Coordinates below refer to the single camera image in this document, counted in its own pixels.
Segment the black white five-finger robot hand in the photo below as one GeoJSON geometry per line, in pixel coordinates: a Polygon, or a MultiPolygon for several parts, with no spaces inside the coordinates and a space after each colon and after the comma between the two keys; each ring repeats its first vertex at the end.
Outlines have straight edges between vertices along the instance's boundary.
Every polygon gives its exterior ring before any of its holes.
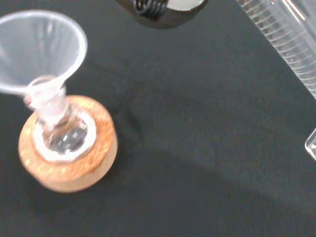
{"type": "Polygon", "coordinates": [[[206,0],[117,0],[139,24],[154,29],[172,29],[192,20],[206,0]]]}

